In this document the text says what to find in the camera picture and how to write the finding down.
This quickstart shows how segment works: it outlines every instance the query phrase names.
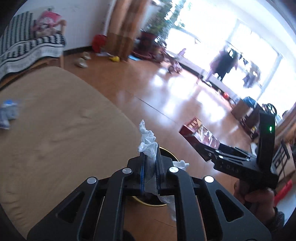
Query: slipper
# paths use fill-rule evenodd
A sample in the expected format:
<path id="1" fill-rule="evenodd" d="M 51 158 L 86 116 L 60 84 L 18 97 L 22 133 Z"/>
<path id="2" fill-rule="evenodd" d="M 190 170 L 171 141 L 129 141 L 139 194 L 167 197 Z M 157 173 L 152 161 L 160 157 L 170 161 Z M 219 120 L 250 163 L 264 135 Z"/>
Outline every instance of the slipper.
<path id="1" fill-rule="evenodd" d="M 112 60 L 113 62 L 119 62 L 120 58 L 118 56 L 113 56 L 109 58 L 110 60 Z"/>
<path id="2" fill-rule="evenodd" d="M 83 58 L 76 59 L 74 63 L 75 63 L 76 66 L 78 66 L 80 68 L 87 68 L 88 67 Z"/>
<path id="3" fill-rule="evenodd" d="M 83 52 L 81 55 L 81 58 L 85 59 L 85 60 L 90 60 L 91 56 L 88 52 Z"/>

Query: gold rim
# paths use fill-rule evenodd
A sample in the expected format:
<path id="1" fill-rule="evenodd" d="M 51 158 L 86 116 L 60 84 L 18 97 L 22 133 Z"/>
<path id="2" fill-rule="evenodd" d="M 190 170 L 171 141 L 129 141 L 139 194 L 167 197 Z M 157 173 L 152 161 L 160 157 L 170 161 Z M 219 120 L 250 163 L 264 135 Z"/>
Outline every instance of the gold rim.
<path id="1" fill-rule="evenodd" d="M 159 147 L 159 149 L 163 149 L 165 151 L 167 151 L 168 153 L 170 153 L 177 161 L 179 161 L 175 155 L 173 153 L 171 153 L 170 151 L 168 151 L 167 149 L 163 148 L 163 147 Z M 141 203 L 141 204 L 144 204 L 145 206 L 148 206 L 148 207 L 163 207 L 163 206 L 166 206 L 166 204 L 160 204 L 160 205 L 153 205 L 153 204 L 148 204 L 148 203 L 145 203 L 143 201 L 141 201 L 139 198 L 137 198 L 136 196 L 132 196 L 137 202 Z"/>
<path id="2" fill-rule="evenodd" d="M 160 204 L 160 205 L 153 205 L 153 204 L 148 204 L 148 203 L 145 203 L 143 201 L 141 201 L 139 198 L 137 198 L 136 196 L 132 196 L 137 202 L 141 203 L 141 204 L 144 204 L 145 206 L 149 206 L 149 207 L 163 207 L 163 206 L 166 206 L 166 203 L 165 204 Z"/>

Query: bright window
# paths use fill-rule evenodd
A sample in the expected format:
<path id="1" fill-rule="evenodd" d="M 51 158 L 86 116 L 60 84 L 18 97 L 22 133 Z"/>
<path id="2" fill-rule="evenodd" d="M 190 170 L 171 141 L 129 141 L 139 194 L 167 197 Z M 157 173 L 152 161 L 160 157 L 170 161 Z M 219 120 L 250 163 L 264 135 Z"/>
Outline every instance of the bright window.
<path id="1" fill-rule="evenodd" d="M 240 24 L 232 37 L 231 43 L 243 56 L 256 64 L 261 71 L 259 83 L 263 84 L 278 56 L 277 52 L 258 34 L 244 24 Z"/>
<path id="2" fill-rule="evenodd" d="M 271 103 L 282 116 L 286 110 L 290 110 L 296 102 L 296 73 L 290 67 L 288 61 L 282 59 L 277 71 L 265 92 L 259 98 L 259 104 Z"/>
<path id="3" fill-rule="evenodd" d="M 227 9 L 218 8 L 206 0 L 187 0 L 175 25 L 182 22 L 189 34 L 171 29 L 166 40 L 167 50 L 178 54 L 186 48 L 184 57 L 208 71 L 210 62 L 225 45 L 236 20 L 236 16 Z"/>

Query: person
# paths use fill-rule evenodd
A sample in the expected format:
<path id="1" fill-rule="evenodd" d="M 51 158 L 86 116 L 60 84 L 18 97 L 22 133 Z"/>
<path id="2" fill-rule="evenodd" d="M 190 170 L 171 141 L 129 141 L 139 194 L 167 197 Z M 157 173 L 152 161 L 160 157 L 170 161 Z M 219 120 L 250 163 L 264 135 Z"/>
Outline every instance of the person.
<path id="1" fill-rule="evenodd" d="M 284 226 L 284 214 L 274 207 L 274 192 L 271 189 L 256 190 L 243 197 L 237 181 L 234 184 L 233 195 L 242 204 L 258 203 L 254 215 L 269 229 L 272 241 L 296 240 L 296 210 Z"/>

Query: white shoe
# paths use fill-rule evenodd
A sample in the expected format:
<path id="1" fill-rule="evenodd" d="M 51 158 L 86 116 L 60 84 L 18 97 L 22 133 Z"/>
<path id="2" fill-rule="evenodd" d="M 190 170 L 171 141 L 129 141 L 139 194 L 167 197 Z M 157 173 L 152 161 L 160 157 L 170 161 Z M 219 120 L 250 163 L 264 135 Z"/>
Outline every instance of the white shoe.
<path id="1" fill-rule="evenodd" d="M 81 55 L 81 58 L 85 59 L 85 60 L 90 60 L 91 56 L 88 52 L 83 52 Z"/>
<path id="2" fill-rule="evenodd" d="M 83 58 L 78 58 L 75 60 L 75 65 L 80 67 L 80 68 L 87 68 L 87 64 L 86 64 L 86 61 L 83 59 Z"/>

